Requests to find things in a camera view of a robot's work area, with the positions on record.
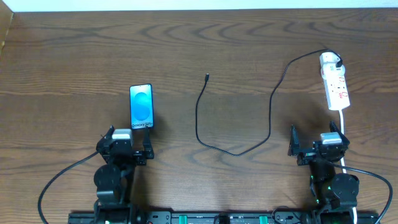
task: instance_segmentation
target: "wooden table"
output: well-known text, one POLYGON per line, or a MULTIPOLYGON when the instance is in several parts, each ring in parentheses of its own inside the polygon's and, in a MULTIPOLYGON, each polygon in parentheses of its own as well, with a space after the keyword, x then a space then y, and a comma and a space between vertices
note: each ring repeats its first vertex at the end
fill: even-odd
MULTIPOLYGON (((287 63, 324 47, 344 58, 351 106, 347 166, 383 175, 398 187, 398 10, 259 10, 17 13, 1 55, 0 218, 40 223, 37 198, 60 170, 95 151, 109 125, 129 127, 129 87, 154 87, 155 159, 136 173, 133 201, 174 210, 272 210, 314 204, 309 168, 287 156, 290 125, 302 141, 338 123, 329 111, 317 55, 289 68, 272 102, 272 134, 261 147, 231 157, 202 140, 239 152, 265 138, 270 93, 287 63)), ((68 171, 45 194, 50 223, 92 210, 100 156, 68 171)), ((359 210, 381 212, 385 183, 361 181, 359 210)), ((393 201, 383 223, 396 223, 393 201)))

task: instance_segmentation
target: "power outlet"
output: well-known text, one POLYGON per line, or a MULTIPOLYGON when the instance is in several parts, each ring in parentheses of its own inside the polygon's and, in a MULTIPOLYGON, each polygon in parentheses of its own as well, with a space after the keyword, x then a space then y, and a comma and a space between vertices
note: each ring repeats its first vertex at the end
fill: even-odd
POLYGON ((321 54, 321 75, 325 84, 329 110, 342 110, 349 106, 345 67, 336 67, 340 59, 331 52, 321 54))

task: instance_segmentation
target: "power strip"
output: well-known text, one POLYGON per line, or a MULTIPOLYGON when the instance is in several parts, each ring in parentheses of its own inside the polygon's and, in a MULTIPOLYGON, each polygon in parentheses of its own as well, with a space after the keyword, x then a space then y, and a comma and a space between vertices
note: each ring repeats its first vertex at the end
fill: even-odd
POLYGON ((321 74, 325 84, 326 98, 329 110, 342 110, 349 106, 348 90, 344 74, 344 65, 336 67, 340 58, 332 52, 320 56, 321 74))

